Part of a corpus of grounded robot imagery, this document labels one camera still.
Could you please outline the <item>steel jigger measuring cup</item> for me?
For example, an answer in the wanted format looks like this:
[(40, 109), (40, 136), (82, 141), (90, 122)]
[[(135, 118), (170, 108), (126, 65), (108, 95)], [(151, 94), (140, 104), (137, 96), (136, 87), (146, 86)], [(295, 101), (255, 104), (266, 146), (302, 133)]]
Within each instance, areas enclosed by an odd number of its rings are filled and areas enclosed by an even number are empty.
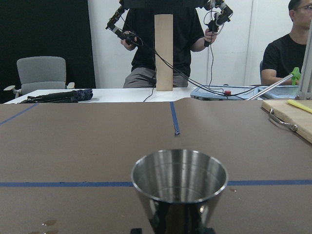
[(145, 155), (131, 172), (155, 234), (214, 234), (209, 221), (228, 178), (218, 159), (186, 149)]

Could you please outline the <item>teach pendant near operator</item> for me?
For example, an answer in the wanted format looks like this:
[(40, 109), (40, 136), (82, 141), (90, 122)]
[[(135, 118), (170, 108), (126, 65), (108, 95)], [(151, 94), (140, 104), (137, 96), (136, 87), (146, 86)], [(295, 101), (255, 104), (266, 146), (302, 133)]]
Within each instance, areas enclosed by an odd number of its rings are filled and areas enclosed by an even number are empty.
[[(247, 100), (253, 95), (263, 91), (266, 86), (228, 86), (228, 85), (205, 85), (195, 88), (190, 96), (198, 100)], [(266, 92), (259, 98), (262, 99), (281, 99), (290, 98), (294, 99), (299, 86), (295, 85), (282, 85), (277, 86), (270, 91)]]

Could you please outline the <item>standing operator in black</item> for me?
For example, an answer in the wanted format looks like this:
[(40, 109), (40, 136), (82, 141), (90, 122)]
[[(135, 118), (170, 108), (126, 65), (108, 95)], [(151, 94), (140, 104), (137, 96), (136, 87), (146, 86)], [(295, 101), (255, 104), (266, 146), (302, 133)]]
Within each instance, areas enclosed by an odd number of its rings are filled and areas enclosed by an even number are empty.
[(191, 72), (191, 52), (200, 52), (205, 43), (214, 43), (217, 33), (203, 30), (195, 8), (182, 8), (173, 14), (160, 14), (152, 8), (134, 8), (123, 26), (135, 33), (143, 45), (121, 40), (129, 51), (136, 50), (124, 88), (187, 87)]

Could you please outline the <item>grey office chair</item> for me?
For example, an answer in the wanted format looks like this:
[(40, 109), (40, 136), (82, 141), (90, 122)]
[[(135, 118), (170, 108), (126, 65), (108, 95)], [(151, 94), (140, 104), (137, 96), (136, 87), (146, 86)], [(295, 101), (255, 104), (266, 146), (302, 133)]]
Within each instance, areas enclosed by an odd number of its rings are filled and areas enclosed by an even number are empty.
[(75, 83), (66, 84), (66, 61), (61, 57), (38, 56), (20, 58), (17, 60), (17, 69), (21, 88), (14, 85), (4, 88), (11, 91), (18, 98), (36, 90), (46, 89), (74, 89)]

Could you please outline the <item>yellow plastic knife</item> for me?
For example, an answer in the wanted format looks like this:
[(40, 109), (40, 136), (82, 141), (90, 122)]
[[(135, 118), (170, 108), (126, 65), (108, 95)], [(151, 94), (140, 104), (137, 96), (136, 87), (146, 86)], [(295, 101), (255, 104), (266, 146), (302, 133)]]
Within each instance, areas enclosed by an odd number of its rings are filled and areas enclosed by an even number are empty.
[(300, 102), (298, 102), (298, 101), (289, 99), (289, 100), (287, 100), (287, 103), (290, 104), (290, 105), (292, 105), (292, 106), (294, 106), (294, 107), (297, 107), (297, 108), (299, 108), (299, 109), (302, 109), (302, 110), (304, 110), (304, 111), (307, 111), (307, 112), (309, 112), (309, 113), (312, 113), (312, 109), (311, 109), (310, 107), (308, 107), (308, 106), (306, 106), (306, 105), (304, 105), (304, 104), (302, 104), (302, 103), (300, 103)]

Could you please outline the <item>seated man in black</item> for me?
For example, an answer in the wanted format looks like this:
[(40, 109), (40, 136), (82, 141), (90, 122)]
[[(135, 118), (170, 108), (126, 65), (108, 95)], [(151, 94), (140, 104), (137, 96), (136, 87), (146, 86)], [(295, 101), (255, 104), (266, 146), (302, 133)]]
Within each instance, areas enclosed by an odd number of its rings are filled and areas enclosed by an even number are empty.
[(288, 10), (292, 29), (266, 47), (262, 60), (262, 85), (269, 86), (280, 81), (296, 67), (302, 69), (312, 20), (312, 2), (291, 0)]

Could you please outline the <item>bamboo cutting board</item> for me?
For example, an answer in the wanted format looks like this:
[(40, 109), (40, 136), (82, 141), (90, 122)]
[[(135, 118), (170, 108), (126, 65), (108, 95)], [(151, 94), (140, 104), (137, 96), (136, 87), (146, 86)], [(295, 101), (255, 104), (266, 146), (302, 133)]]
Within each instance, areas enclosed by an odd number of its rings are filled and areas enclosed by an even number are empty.
[[(297, 106), (290, 104), (289, 102), (294, 102), (295, 100), (263, 100), (262, 107), (273, 113), (269, 115), (275, 117), (277, 122), (282, 121), (291, 125), (296, 125), (296, 132), (301, 135), (304, 139), (312, 142), (312, 114), (306, 110), (300, 109)], [(311, 100), (296, 100), (296, 103), (304, 105), (307, 108), (312, 108)]]

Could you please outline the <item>wooden plank post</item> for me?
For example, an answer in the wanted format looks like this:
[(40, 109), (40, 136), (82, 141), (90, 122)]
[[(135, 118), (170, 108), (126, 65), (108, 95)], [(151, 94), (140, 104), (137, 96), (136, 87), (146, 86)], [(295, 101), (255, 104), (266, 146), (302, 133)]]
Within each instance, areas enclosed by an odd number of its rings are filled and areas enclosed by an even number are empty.
[(156, 90), (173, 90), (173, 15), (155, 15)]

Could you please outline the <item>aluminium frame post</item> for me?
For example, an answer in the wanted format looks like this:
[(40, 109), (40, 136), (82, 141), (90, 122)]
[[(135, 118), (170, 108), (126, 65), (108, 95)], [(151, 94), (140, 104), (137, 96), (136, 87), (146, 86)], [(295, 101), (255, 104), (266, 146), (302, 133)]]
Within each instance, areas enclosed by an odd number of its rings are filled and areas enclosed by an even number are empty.
[(309, 30), (308, 42), (303, 61), (301, 81), (296, 100), (312, 99), (312, 30)]

